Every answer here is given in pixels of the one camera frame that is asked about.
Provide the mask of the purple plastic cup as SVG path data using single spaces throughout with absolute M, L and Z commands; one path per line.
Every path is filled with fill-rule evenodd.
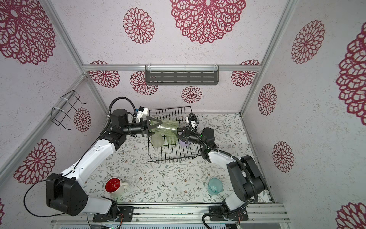
M 179 144 L 182 147 L 188 147 L 188 146 L 191 145 L 191 142 L 189 142 L 189 141 L 188 142 L 185 142 L 185 141 L 179 140 Z

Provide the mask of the frosted pale green cup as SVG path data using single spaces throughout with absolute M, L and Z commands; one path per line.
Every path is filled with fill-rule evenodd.
M 164 145 L 164 138 L 161 134 L 155 133 L 152 135 L 151 142 L 154 148 L 160 148 Z

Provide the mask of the light green glass cup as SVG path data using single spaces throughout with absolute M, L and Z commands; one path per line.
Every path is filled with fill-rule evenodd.
M 178 121 L 162 120 L 162 124 L 160 124 L 156 128 L 151 129 L 151 132 L 166 136 L 176 136 L 178 128 Z

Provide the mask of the green glass mug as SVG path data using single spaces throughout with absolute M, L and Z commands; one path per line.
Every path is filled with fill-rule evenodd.
M 167 135 L 166 141 L 169 145 L 175 145 L 179 143 L 179 139 L 176 135 Z

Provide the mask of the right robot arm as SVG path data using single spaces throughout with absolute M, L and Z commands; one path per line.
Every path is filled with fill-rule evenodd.
M 221 166 L 228 172 L 233 193 L 223 200 L 225 211 L 234 211 L 258 202 L 258 195 L 267 189 L 266 181 L 251 156 L 238 158 L 220 150 L 215 143 L 214 130 L 204 128 L 202 133 L 192 128 L 179 128 L 177 135 L 185 143 L 201 146 L 199 152 L 204 160 Z

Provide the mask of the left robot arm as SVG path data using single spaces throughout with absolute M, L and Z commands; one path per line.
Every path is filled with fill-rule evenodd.
M 110 198 L 87 195 L 83 189 L 86 179 L 108 156 L 118 150 L 129 135 L 147 135 L 163 122 L 147 116 L 130 122 L 125 109 L 110 114 L 107 129 L 96 143 L 72 166 L 46 179 L 46 205 L 70 216 L 96 213 L 112 220 L 118 217 L 118 203 Z

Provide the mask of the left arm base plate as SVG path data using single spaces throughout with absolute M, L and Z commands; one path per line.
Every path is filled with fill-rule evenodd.
M 131 222 L 133 212 L 132 206 L 118 206 L 107 214 L 95 213 L 92 222 Z

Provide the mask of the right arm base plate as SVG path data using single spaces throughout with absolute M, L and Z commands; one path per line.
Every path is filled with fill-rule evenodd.
M 221 213 L 221 215 L 215 215 L 215 216 L 209 216 L 210 221 L 248 221 L 248 213 L 246 208 L 239 208 L 238 211 L 230 214 L 223 214 L 224 211 L 222 207 L 220 206 L 209 206 L 209 213 L 210 214 L 218 214 Z

